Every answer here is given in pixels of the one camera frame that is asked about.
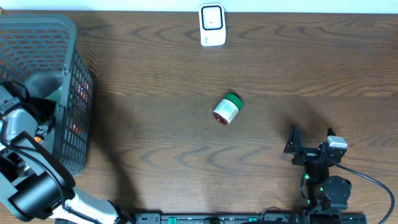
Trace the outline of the red white snack packet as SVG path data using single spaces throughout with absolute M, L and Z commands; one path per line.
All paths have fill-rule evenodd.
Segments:
M 73 87 L 74 89 L 69 94 L 67 108 L 69 119 L 67 124 L 73 134 L 86 141 L 88 132 L 88 95 L 83 84 L 75 82 Z

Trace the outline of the green lid white jar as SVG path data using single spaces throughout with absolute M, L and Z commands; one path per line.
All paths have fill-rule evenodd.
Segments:
M 213 117 L 223 125 L 229 125 L 242 110 L 244 104 L 234 93 L 227 93 L 212 112 Z

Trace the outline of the teal white wipes packet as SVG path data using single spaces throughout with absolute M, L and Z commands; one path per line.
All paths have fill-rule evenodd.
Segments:
M 46 99 L 56 102 L 56 106 L 58 107 L 60 104 L 61 96 L 62 96 L 62 87 L 60 86 L 57 90 L 55 90 L 53 93 L 47 96 Z

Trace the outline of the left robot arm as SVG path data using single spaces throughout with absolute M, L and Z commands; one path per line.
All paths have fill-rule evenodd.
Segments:
M 56 102 L 29 95 L 21 83 L 1 83 L 1 203 L 18 219 L 56 223 L 135 223 L 109 200 L 76 187 L 71 173 L 37 140 L 52 128 Z

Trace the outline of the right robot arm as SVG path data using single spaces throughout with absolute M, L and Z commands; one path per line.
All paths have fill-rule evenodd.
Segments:
M 348 144 L 328 128 L 326 140 L 318 147 L 305 147 L 299 129 L 292 126 L 284 148 L 292 154 L 292 164 L 304 166 L 300 184 L 302 197 L 308 207 L 292 218 L 297 223 L 342 223 L 341 213 L 348 208 L 351 182 L 338 175 L 330 175 L 329 168 L 341 162 Z

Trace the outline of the white barcode scanner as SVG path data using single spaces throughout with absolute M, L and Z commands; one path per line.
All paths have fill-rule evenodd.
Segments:
M 220 46 L 226 42 L 226 22 L 221 4 L 203 4 L 199 9 L 200 42 L 204 47 Z

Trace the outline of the grey plastic mesh basket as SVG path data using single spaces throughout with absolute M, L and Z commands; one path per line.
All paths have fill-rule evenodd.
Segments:
M 54 127 L 43 146 L 71 173 L 79 175 L 86 164 L 93 98 L 93 78 L 77 47 L 76 26 L 61 14 L 1 16 L 1 81 L 24 84 L 31 96 L 46 98 L 60 86 Z M 88 95 L 87 140 L 68 127 L 69 94 L 83 84 Z

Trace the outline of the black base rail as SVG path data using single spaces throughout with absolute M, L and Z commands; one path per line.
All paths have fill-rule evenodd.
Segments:
M 301 217 L 298 213 L 283 214 L 279 212 L 256 214 L 160 214 L 137 213 L 137 224 L 367 224 L 364 215 L 311 215 Z

